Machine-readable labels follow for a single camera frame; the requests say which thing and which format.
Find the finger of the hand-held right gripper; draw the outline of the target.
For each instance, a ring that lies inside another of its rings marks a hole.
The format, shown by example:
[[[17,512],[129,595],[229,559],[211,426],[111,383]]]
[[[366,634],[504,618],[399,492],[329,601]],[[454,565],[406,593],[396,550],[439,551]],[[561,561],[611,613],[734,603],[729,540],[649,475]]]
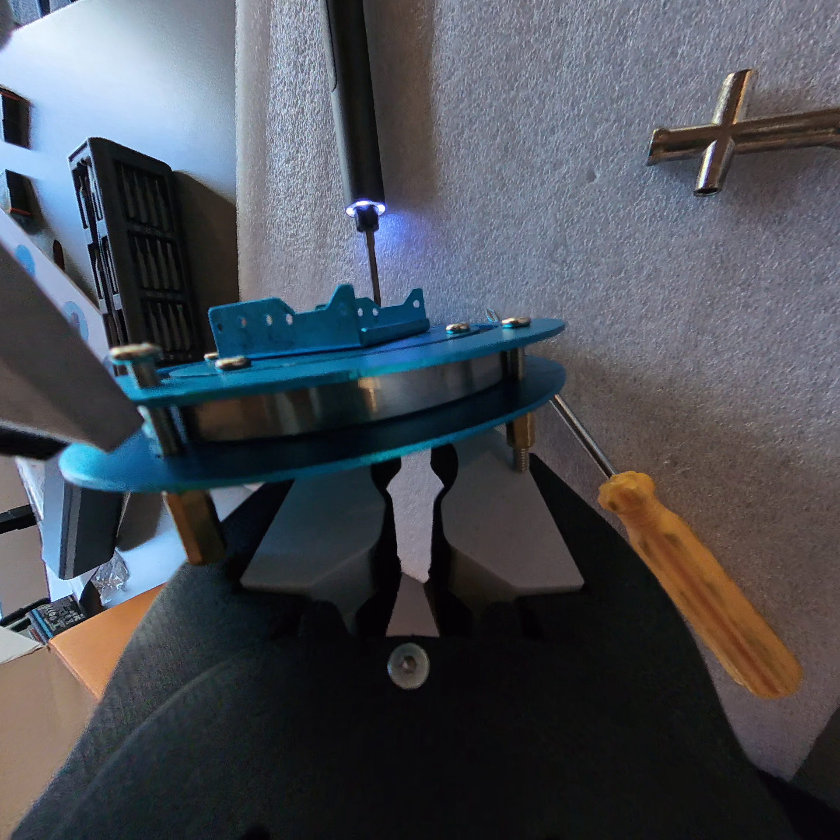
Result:
[[[73,443],[111,452],[140,413],[47,295],[1,250],[2,456],[46,460]]]

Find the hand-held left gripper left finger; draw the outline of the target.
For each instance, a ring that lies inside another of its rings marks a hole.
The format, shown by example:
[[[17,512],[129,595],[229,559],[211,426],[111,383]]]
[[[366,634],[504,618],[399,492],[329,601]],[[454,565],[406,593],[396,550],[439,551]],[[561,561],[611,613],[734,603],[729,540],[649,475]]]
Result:
[[[399,458],[296,479],[240,583],[337,607],[354,634],[384,635],[402,577],[388,486]]]

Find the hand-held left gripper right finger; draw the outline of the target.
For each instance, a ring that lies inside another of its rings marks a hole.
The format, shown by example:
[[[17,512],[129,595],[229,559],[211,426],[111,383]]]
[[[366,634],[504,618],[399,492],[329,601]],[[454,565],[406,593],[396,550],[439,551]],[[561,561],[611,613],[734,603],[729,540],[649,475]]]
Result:
[[[491,607],[567,595],[584,580],[532,472],[505,445],[434,448],[442,487],[433,506],[425,592],[442,635],[465,636]]]

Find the blue round turntable base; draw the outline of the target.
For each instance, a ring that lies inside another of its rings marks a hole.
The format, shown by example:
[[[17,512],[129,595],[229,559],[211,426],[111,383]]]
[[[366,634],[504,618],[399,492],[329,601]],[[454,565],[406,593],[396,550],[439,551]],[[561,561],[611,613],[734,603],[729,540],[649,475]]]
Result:
[[[159,492],[187,560],[226,546],[209,491],[370,466],[512,425],[564,386],[560,363],[526,349],[558,318],[433,326],[424,294],[382,306],[339,285],[296,311],[278,297],[210,308],[216,355],[155,367],[150,344],[111,350],[142,430],[110,453],[74,444],[62,476],[89,490]]]

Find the black electric screwdriver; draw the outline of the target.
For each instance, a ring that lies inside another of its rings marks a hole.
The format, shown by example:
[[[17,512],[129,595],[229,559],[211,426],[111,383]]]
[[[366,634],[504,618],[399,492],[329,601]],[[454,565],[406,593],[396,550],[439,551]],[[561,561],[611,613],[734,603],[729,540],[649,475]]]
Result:
[[[382,303],[375,233],[385,213],[371,63],[362,1],[321,1],[345,213],[365,238],[373,300]]]

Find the blue printed instruction sheet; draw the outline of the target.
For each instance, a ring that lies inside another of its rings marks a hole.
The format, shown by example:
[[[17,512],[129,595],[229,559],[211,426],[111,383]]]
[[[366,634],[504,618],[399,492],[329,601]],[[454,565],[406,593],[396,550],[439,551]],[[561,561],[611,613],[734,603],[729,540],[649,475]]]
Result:
[[[42,252],[17,223],[1,211],[2,245],[63,314],[70,326],[99,358],[109,354],[109,342],[98,305]]]

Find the black screwdriver bit case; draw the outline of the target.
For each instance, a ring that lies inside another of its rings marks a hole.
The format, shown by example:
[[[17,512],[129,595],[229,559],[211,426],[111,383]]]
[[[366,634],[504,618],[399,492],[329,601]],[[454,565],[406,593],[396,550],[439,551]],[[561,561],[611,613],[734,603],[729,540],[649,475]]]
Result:
[[[202,361],[207,310],[238,299],[236,209],[195,177],[104,138],[68,159],[108,346]]]

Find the dark grey rectangular sleeve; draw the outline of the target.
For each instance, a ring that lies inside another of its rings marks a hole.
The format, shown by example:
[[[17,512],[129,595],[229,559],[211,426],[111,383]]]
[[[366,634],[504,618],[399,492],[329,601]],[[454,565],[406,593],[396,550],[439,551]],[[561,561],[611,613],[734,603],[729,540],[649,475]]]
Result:
[[[57,571],[61,580],[75,579],[112,559],[123,500],[123,493],[64,485]]]

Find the small clear plastic bag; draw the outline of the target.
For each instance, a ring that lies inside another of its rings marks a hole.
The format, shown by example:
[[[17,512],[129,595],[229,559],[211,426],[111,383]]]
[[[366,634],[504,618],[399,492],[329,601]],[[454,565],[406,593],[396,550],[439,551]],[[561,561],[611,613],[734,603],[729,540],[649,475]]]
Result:
[[[111,559],[99,566],[90,578],[90,583],[106,602],[122,591],[130,577],[130,571],[121,553],[115,551]]]

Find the orange cardboard box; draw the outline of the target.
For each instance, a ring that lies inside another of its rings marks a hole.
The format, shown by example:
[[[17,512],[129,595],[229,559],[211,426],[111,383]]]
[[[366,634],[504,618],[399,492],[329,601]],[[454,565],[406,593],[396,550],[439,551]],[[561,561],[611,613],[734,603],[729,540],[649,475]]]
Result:
[[[47,645],[2,629],[1,838],[10,837],[66,760],[157,586]]]

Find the white foam sheet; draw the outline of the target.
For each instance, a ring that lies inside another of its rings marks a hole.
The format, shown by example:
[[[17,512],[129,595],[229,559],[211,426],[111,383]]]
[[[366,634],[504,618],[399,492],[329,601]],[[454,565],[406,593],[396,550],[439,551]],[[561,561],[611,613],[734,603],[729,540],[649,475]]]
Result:
[[[710,672],[743,746],[838,770],[838,152],[647,167],[651,133],[838,105],[838,2],[365,2],[388,213],[383,295],[567,321],[544,352],[620,469],[654,477],[794,655],[763,703]]]

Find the silver cross socket wrench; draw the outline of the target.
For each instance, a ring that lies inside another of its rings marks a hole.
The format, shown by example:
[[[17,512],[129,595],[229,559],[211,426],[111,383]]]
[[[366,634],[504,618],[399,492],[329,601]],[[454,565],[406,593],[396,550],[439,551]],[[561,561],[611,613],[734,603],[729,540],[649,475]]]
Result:
[[[655,129],[647,148],[646,166],[699,159],[693,193],[712,196],[722,189],[737,155],[838,147],[838,108],[745,118],[754,74],[755,69],[746,68],[725,77],[708,123]]]

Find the yellow handled screwdriver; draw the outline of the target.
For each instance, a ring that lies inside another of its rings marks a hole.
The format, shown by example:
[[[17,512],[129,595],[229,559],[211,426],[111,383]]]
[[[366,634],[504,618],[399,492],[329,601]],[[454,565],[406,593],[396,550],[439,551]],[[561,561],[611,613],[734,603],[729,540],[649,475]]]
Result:
[[[552,406],[605,476],[599,505],[620,520],[637,555],[721,667],[756,697],[792,696],[802,666],[686,521],[658,499],[653,479],[617,471],[560,394]]]

